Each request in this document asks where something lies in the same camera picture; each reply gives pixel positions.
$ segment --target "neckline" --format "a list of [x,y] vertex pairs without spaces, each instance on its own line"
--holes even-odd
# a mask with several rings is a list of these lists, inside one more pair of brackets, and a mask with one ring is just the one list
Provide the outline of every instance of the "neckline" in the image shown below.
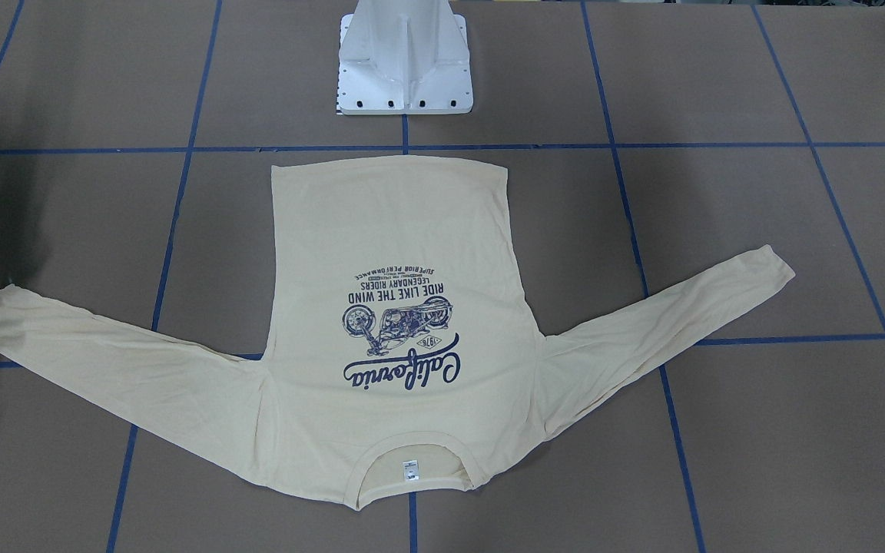
[[[380,486],[373,490],[366,491],[361,495],[361,486],[364,483],[364,477],[372,468],[373,463],[382,455],[390,452],[391,449],[404,448],[407,445],[439,445],[449,449],[453,455],[459,458],[466,470],[466,475],[470,479],[470,486],[467,486],[463,480],[456,478],[430,478],[422,480],[413,480],[411,482],[398,482],[387,486]],[[368,451],[361,455],[357,462],[354,463],[354,469],[347,479],[347,487],[344,490],[343,503],[355,511],[361,510],[373,501],[400,495],[408,492],[417,492],[435,489],[455,489],[468,490],[480,487],[487,481],[484,476],[477,459],[470,452],[470,449],[463,445],[462,442],[453,438],[445,432],[406,432],[397,434],[379,441],[377,444],[368,448]]]

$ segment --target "metal mount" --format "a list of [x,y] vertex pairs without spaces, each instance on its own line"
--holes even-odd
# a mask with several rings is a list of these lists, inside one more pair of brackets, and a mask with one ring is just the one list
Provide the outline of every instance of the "metal mount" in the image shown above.
[[466,20],[446,0],[359,0],[340,21],[336,108],[345,115],[470,111]]

